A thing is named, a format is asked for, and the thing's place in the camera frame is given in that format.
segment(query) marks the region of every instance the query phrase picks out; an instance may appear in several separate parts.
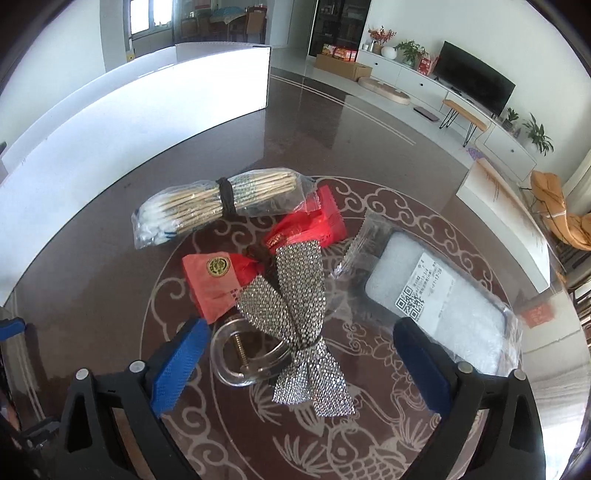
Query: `black tv screen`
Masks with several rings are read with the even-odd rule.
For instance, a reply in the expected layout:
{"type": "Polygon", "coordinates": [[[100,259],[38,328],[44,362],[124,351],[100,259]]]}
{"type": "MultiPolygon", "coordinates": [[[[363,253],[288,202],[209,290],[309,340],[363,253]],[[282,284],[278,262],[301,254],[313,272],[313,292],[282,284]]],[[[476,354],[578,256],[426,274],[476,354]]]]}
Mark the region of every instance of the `black tv screen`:
{"type": "Polygon", "coordinates": [[[467,51],[445,42],[433,74],[500,115],[515,84],[467,51]]]}

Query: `green plant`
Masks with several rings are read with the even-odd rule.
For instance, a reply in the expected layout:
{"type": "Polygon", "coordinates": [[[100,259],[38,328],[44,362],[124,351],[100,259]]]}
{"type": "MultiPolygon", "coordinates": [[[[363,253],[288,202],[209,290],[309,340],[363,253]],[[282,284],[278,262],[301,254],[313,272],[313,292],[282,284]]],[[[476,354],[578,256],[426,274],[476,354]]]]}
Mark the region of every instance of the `green plant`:
{"type": "Polygon", "coordinates": [[[550,142],[552,139],[544,133],[544,124],[538,126],[534,115],[532,113],[530,113],[530,115],[531,122],[528,120],[524,123],[524,126],[528,130],[527,137],[531,138],[531,142],[538,147],[540,153],[543,153],[544,156],[546,156],[550,150],[554,151],[554,146],[550,142]]]}
{"type": "Polygon", "coordinates": [[[509,115],[507,115],[507,120],[509,120],[509,122],[514,122],[519,118],[519,115],[517,115],[516,111],[511,107],[507,109],[507,112],[509,113],[509,115]]]}
{"type": "Polygon", "coordinates": [[[401,50],[404,57],[412,62],[412,64],[415,64],[418,59],[427,54],[425,48],[420,46],[414,40],[402,41],[394,48],[396,48],[396,50],[401,50]]]}

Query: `black clamp jaw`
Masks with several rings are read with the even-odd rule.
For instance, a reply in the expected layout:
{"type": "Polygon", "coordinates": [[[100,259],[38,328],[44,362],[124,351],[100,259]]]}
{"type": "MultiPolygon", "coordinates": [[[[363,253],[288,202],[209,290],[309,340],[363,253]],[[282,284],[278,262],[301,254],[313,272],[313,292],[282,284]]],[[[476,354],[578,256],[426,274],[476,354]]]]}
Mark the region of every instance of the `black clamp jaw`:
{"type": "Polygon", "coordinates": [[[126,370],[108,375],[94,376],[86,368],[76,372],[61,418],[57,479],[138,479],[119,434],[113,408],[122,408],[125,412],[155,478],[200,479],[150,406],[156,376],[195,322],[186,322],[147,362],[137,360],[126,370]]]}
{"type": "Polygon", "coordinates": [[[441,421],[401,480],[445,480],[479,410],[484,430],[463,480],[545,480],[542,428],[530,382],[521,370],[483,375],[455,364],[410,318],[394,326],[394,346],[430,410],[441,421]]]}

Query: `silver sequin bow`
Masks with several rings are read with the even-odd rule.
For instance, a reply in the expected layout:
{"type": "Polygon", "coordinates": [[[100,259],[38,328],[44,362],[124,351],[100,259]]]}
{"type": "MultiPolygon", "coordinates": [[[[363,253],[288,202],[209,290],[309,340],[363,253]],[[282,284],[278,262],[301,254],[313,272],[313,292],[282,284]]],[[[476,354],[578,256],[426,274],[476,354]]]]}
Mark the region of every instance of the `silver sequin bow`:
{"type": "Polygon", "coordinates": [[[326,296],[319,243],[277,249],[277,272],[281,294],[259,275],[238,300],[250,324],[290,348],[292,363],[279,375],[273,401],[311,400],[319,417],[355,413],[343,372],[320,334],[326,296]]]}

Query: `bundle of cotton swabs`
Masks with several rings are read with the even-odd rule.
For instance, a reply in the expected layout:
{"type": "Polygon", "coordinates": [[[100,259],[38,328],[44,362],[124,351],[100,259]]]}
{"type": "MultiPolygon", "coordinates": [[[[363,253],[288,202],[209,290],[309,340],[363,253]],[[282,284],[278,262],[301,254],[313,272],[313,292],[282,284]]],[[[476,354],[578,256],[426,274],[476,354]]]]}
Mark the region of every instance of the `bundle of cotton swabs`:
{"type": "MultiPolygon", "coordinates": [[[[253,170],[228,179],[236,211],[297,187],[298,173],[287,168],[253,170]]],[[[149,198],[134,214],[136,245],[159,245],[222,217],[219,185],[201,181],[149,198]]]]}

